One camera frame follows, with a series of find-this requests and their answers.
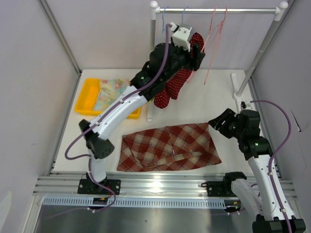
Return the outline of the red plaid skirt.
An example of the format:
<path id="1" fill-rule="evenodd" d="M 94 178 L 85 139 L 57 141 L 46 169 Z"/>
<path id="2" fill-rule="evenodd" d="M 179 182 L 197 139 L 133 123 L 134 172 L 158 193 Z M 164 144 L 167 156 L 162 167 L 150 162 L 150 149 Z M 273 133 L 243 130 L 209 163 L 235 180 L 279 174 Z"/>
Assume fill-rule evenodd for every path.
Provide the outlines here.
<path id="1" fill-rule="evenodd" d="M 185 171 L 222 161 L 207 123 L 148 129 L 122 136 L 118 171 Z"/>

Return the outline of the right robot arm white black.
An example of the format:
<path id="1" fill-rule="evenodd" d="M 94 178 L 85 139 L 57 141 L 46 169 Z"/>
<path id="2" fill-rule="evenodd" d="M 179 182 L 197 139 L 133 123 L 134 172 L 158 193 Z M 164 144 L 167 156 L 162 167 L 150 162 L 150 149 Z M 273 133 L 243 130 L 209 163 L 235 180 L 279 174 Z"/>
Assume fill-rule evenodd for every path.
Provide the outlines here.
<path id="1" fill-rule="evenodd" d="M 278 180 L 269 141 L 260 135 L 257 111 L 244 109 L 239 113 L 226 109 L 208 124 L 226 138 L 236 138 L 239 150 L 248 162 L 259 191 L 256 193 L 242 172 L 224 176 L 225 191 L 241 201 L 255 221 L 255 233 L 303 233 L 305 221 L 295 216 Z"/>

